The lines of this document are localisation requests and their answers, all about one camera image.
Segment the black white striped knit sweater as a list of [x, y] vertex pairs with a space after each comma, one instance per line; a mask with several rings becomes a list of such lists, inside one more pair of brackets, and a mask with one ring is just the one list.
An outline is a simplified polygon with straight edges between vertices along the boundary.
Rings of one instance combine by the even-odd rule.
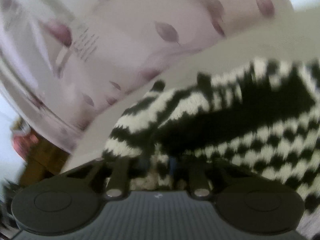
[[281, 182], [319, 210], [319, 59], [253, 59], [167, 90], [159, 80], [112, 129], [106, 161], [136, 163], [132, 189], [172, 187], [171, 160], [229, 163]]

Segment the red object near floor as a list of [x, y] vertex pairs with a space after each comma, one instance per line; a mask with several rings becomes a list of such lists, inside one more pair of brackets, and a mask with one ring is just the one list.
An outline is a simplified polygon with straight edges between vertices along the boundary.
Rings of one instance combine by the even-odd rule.
[[26, 160], [30, 149], [39, 142], [37, 133], [21, 116], [14, 120], [10, 131], [13, 149], [23, 160]]

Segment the pink leaf print curtain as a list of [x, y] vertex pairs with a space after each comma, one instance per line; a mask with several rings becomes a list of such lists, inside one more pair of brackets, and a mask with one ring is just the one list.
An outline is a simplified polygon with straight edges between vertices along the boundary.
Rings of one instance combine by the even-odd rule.
[[1, 93], [71, 152], [92, 120], [180, 58], [290, 0], [1, 0]]

